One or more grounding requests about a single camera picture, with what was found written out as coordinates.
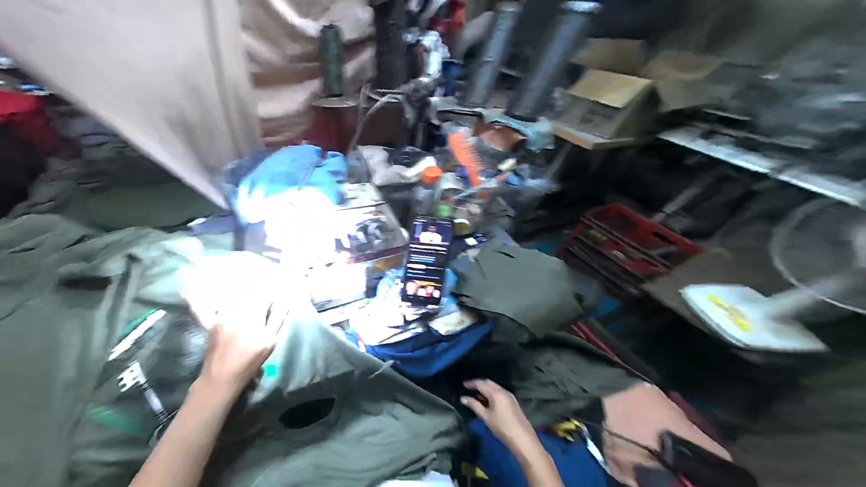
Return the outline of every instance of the beige curtain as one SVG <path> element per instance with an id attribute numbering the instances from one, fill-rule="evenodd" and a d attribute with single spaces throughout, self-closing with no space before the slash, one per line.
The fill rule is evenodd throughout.
<path id="1" fill-rule="evenodd" d="M 310 103 L 322 89 L 321 25 L 339 26 L 348 93 L 356 94 L 375 74 L 373 12 L 367 0 L 246 0 L 241 11 L 258 114 L 269 145 L 296 141 L 312 125 Z"/>
<path id="2" fill-rule="evenodd" d="M 0 5 L 0 50 L 217 202 L 261 143 L 235 0 Z"/>
<path id="3" fill-rule="evenodd" d="M 0 51 L 224 205 L 217 178 L 262 144 L 260 117 L 274 145 L 311 126 L 326 23 L 357 93 L 375 66 L 366 0 L 6 2 Z"/>

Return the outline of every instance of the phone screen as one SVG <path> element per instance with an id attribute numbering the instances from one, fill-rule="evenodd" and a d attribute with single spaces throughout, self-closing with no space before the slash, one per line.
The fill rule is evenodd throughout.
<path id="1" fill-rule="evenodd" d="M 412 221 L 409 258 L 403 274 L 403 301 L 439 304 L 453 236 L 454 220 L 450 218 L 416 217 Z"/>

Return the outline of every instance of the bottle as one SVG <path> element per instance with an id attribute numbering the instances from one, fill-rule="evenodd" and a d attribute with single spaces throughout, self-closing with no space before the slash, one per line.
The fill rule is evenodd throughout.
<path id="1" fill-rule="evenodd" d="M 437 200 L 437 187 L 442 174 L 442 169 L 436 166 L 425 167 L 421 172 L 421 182 L 415 186 L 414 194 L 412 195 L 413 216 L 430 215 L 433 205 Z"/>

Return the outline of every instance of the green cloth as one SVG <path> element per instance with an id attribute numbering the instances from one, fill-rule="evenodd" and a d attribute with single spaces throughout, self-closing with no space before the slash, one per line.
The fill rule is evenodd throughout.
<path id="1" fill-rule="evenodd" d="M 226 212 L 147 159 L 120 152 L 87 161 L 51 159 L 28 200 L 8 217 L 50 213 L 102 231 L 174 230 Z"/>
<path id="2" fill-rule="evenodd" d="M 203 485 L 376 485 L 450 472 L 464 438 L 451 406 L 320 322 L 298 321 L 280 342 L 279 400 L 229 422 L 233 439 L 217 447 Z M 321 421 L 280 423 L 289 407 L 327 398 L 336 401 Z"/>
<path id="3" fill-rule="evenodd" d="M 491 240 L 458 276 L 460 302 L 496 318 L 494 341 L 530 341 L 583 312 L 565 263 L 537 250 Z"/>
<path id="4" fill-rule="evenodd" d="M 179 407 L 206 334 L 182 303 L 178 272 L 210 255 L 275 265 L 154 229 L 101 234 L 56 215 L 0 221 L 0 485 L 129 483 L 158 418 L 140 388 L 121 392 L 117 377 L 138 360 L 165 409 Z M 226 267 L 222 287 L 257 283 L 240 276 Z M 304 297 L 294 293 L 290 324 L 223 429 L 209 475 L 222 485 L 345 485 L 449 471 L 463 439 L 454 409 L 337 337 Z M 166 317 L 109 361 L 158 308 Z M 302 431 L 279 423 L 319 397 L 337 399 L 325 420 Z"/>
<path id="5" fill-rule="evenodd" d="M 521 345 L 514 359 L 514 397 L 536 427 L 573 418 L 595 398 L 639 381 L 608 355 L 565 332 Z"/>
<path id="6" fill-rule="evenodd" d="M 55 215 L 0 221 L 0 485 L 64 485 L 72 438 L 123 327 L 179 304 L 155 286 L 201 244 L 153 229 L 107 235 Z"/>

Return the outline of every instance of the cylindrical roll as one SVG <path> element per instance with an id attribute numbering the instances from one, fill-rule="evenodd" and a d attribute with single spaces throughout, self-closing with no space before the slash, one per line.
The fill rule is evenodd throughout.
<path id="1" fill-rule="evenodd" d="M 322 62 L 323 95 L 333 98 L 343 95 L 343 42 L 339 27 L 329 23 L 319 33 L 319 57 Z"/>
<path id="2" fill-rule="evenodd" d="M 592 14 L 598 11 L 595 2 L 565 2 L 559 8 L 555 24 L 547 31 L 544 52 L 517 87 L 517 94 L 508 102 L 505 114 L 526 121 L 535 121 L 546 108 L 551 92 L 568 60 L 579 43 L 589 34 Z"/>
<path id="3" fill-rule="evenodd" d="M 487 41 L 481 51 L 481 57 L 475 64 L 472 78 L 460 102 L 467 107 L 484 107 L 493 91 L 499 68 L 505 61 L 508 49 L 508 39 L 520 16 L 520 4 L 517 2 L 502 2 L 496 6 L 496 16 L 487 34 Z"/>
<path id="4" fill-rule="evenodd" d="M 405 0 L 373 0 L 373 24 L 376 27 L 376 78 L 373 87 L 397 89 L 407 81 Z"/>

